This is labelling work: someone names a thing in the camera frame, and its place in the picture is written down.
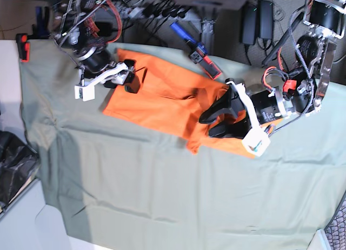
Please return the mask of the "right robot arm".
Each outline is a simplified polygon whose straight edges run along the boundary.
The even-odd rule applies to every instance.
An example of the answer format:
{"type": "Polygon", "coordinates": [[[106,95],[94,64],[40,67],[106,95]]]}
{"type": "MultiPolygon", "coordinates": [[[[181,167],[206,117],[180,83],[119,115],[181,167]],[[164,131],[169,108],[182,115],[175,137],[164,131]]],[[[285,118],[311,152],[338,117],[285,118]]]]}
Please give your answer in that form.
{"type": "Polygon", "coordinates": [[[79,75],[74,86],[76,99],[93,100],[98,84],[109,89],[123,86],[132,94],[139,92],[141,84],[135,74],[135,60],[120,61],[107,49],[123,30],[114,0],[67,0],[56,12],[58,23],[53,39],[62,52],[71,50],[68,55],[79,75]]]}

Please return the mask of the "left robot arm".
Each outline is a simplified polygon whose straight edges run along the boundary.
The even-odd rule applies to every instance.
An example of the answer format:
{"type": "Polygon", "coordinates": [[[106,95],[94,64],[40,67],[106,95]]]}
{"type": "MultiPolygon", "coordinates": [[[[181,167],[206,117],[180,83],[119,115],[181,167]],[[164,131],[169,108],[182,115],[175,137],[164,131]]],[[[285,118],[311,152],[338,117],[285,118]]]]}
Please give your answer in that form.
{"type": "Polygon", "coordinates": [[[270,137],[275,121],[317,112],[330,82],[336,42],[345,34],[345,0],[305,0],[273,48],[277,66],[266,67],[263,90],[247,91],[226,78],[227,91],[199,118],[215,139],[270,137]]]}

